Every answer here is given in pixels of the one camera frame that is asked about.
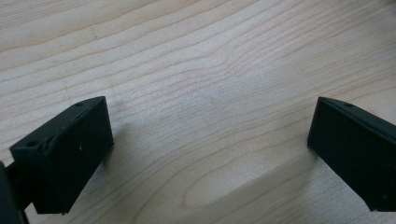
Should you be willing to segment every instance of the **wooden board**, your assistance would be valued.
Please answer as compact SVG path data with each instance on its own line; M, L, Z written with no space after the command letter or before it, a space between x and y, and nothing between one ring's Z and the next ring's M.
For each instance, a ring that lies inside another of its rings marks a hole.
M312 151L318 96L396 123L396 6L0 2L0 160L105 95L115 148L71 212L31 223L394 223Z

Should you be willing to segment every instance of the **side face of black block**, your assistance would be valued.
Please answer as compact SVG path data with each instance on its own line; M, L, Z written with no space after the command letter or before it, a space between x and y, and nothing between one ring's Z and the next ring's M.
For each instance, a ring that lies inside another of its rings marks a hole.
M396 211L396 126L354 105L319 97L308 146L370 210Z
M70 106L11 147L38 214L68 213L112 148L106 98Z

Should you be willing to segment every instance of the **black rectangular object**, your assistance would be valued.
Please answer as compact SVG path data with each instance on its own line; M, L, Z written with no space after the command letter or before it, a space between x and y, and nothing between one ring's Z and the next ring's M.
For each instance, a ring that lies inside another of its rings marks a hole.
M396 127L352 104L319 97L308 146L367 203L396 211Z
M68 213L112 148L106 98L70 106L11 147L38 214Z

